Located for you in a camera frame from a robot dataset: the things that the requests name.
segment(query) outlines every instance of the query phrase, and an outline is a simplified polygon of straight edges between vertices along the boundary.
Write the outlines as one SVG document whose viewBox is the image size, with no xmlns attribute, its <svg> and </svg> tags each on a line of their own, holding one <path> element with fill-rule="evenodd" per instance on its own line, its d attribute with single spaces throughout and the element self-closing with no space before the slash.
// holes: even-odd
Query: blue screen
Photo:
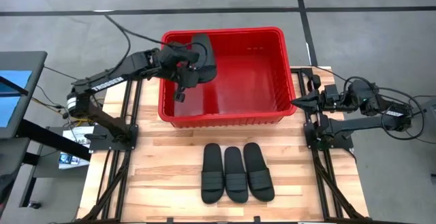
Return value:
<svg viewBox="0 0 436 224">
<path fill-rule="evenodd" d="M 25 88 L 32 71 L 5 71 L 0 70 L 0 76 L 13 82 L 21 88 Z M 7 127 L 14 113 L 20 97 L 0 97 L 0 127 Z"/>
</svg>

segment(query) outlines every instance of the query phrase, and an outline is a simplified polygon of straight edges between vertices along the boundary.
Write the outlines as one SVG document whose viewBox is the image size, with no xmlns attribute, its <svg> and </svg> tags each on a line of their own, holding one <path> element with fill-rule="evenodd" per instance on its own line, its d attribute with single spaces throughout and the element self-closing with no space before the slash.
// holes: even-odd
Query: black slide sandal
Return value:
<svg viewBox="0 0 436 224">
<path fill-rule="evenodd" d="M 262 151 L 254 142 L 244 146 L 245 167 L 248 174 L 248 185 L 255 198 L 263 202 L 274 199 L 274 187 L 270 170 L 266 167 Z"/>
<path fill-rule="evenodd" d="M 239 148 L 231 146 L 224 152 L 225 192 L 236 203 L 248 200 L 247 174 Z"/>
<path fill-rule="evenodd" d="M 224 193 L 224 171 L 221 149 L 216 143 L 204 147 L 202 171 L 202 200 L 216 203 Z"/>
</svg>

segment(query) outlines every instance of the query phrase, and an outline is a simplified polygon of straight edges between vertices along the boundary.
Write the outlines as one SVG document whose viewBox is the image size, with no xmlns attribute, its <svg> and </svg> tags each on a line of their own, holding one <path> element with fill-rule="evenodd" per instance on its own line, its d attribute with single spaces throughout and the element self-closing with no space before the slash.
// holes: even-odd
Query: concrete floor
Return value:
<svg viewBox="0 0 436 224">
<path fill-rule="evenodd" d="M 436 5 L 436 0 L 305 0 L 307 7 L 377 7 Z M 4 11 L 136 10 L 177 7 L 298 6 L 297 0 L 0 0 Z M 436 94 L 434 56 L 436 12 L 309 13 L 318 63 L 338 74 L 364 76 L 380 86 L 411 95 Z M 169 30 L 277 26 L 285 33 L 291 65 L 307 65 L 308 55 L 299 13 L 186 14 L 115 16 L 125 27 L 159 39 Z M 45 50 L 46 65 L 85 77 L 112 67 L 126 43 L 102 16 L 0 17 L 0 51 Z M 155 47 L 132 38 L 132 52 Z M 39 85 L 64 103 L 68 78 L 43 71 Z M 35 97 L 45 100 L 37 91 Z M 347 114 L 347 118 L 358 117 Z M 31 104 L 26 118 L 41 126 L 65 123 L 56 114 Z M 436 142 L 426 135 L 425 139 Z M 436 145 L 396 141 L 381 130 L 353 135 L 358 170 L 370 215 L 374 219 L 434 223 Z M 39 210 L 19 209 L 18 198 L 29 168 L 23 166 L 0 223 L 67 222 L 80 201 L 84 177 L 38 180 L 32 199 Z"/>
</svg>

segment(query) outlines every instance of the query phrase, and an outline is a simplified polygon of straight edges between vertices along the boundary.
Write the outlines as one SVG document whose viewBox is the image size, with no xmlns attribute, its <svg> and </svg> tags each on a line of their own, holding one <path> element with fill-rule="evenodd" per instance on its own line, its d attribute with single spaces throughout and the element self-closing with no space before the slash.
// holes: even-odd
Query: red crate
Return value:
<svg viewBox="0 0 436 224">
<path fill-rule="evenodd" d="M 195 33 L 211 39 L 217 77 L 186 89 L 174 102 L 175 83 L 162 79 L 159 116 L 174 127 L 278 123 L 296 110 L 283 32 L 276 27 L 169 31 L 163 42 L 187 44 Z"/>
</svg>

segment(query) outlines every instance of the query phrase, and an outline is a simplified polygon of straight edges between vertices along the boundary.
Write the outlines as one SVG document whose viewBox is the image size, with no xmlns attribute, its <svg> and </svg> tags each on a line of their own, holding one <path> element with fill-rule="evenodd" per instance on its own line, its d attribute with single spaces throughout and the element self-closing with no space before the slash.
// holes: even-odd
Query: wooden tabletop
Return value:
<svg viewBox="0 0 436 224">
<path fill-rule="evenodd" d="M 332 74 L 319 69 L 313 69 L 313 72 L 320 75 L 323 85 L 334 83 Z M 292 78 L 296 95 L 300 97 L 298 78 L 294 74 Z M 119 116 L 124 90 L 125 84 L 108 89 L 105 112 Z M 132 109 L 132 90 L 128 114 Z M 145 81 L 137 120 L 140 134 L 131 155 L 122 222 L 166 221 L 167 217 L 184 222 L 253 221 L 254 216 L 260 216 L 262 221 L 322 220 L 311 151 L 306 147 L 302 130 L 305 122 L 302 110 L 298 109 L 276 125 L 176 129 L 157 115 L 158 97 L 159 79 Z M 330 117 L 343 119 L 339 112 Z M 222 153 L 228 146 L 242 150 L 248 142 L 258 143 L 272 176 L 274 200 L 264 203 L 250 194 L 246 204 L 235 204 L 224 193 L 218 203 L 204 204 L 200 197 L 200 172 L 204 145 L 211 142 L 218 143 Z M 338 187 L 354 208 L 367 216 L 354 159 L 341 149 L 331 150 L 331 155 Z M 105 157 L 106 152 L 98 152 L 91 158 L 78 218 L 95 204 Z M 118 189 L 112 196 L 109 217 L 114 216 L 117 194 Z M 334 216 L 327 186 L 326 194 L 330 215 Z"/>
</svg>

